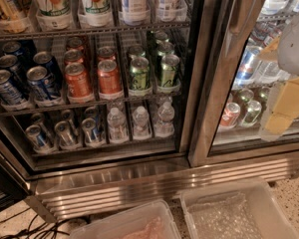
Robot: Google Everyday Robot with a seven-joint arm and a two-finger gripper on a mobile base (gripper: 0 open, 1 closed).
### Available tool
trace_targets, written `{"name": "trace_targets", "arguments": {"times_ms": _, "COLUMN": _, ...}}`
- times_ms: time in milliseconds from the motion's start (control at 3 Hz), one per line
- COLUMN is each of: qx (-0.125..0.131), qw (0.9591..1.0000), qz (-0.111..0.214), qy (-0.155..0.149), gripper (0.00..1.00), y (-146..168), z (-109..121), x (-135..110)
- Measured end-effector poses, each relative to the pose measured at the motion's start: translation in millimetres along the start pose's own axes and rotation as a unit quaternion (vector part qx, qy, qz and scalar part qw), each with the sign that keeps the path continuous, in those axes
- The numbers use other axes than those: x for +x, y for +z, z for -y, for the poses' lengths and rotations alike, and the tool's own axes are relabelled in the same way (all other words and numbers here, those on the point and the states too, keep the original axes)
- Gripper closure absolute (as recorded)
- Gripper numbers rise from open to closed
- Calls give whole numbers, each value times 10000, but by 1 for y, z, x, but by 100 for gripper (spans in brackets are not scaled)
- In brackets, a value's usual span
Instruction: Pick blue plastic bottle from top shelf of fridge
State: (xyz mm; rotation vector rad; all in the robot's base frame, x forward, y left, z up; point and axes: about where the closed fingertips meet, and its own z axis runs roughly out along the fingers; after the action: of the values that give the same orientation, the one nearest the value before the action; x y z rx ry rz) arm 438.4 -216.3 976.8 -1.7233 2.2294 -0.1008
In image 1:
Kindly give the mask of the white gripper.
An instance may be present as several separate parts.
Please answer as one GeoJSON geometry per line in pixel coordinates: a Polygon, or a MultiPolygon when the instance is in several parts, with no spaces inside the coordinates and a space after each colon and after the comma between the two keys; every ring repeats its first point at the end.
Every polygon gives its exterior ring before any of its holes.
{"type": "MultiPolygon", "coordinates": [[[[299,76],[299,12],[259,54],[262,61],[276,62],[283,70],[299,76]]],[[[299,117],[299,77],[278,82],[270,89],[266,110],[260,121],[260,138],[274,141],[299,117]]]]}

